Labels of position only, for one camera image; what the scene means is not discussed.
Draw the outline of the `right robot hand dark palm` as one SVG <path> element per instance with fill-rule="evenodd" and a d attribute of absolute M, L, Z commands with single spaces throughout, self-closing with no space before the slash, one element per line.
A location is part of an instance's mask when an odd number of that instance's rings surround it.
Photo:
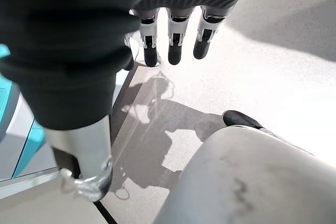
<path fill-rule="evenodd" d="M 16 83 L 43 127 L 56 163 L 79 194 L 102 199 L 112 180 L 110 113 L 115 78 L 133 65 L 139 31 L 148 67 L 157 64 L 157 14 L 169 15 L 168 59 L 181 59 L 189 17 L 202 8 L 194 57 L 206 56 L 238 0 L 1 0 L 1 74 Z"/>

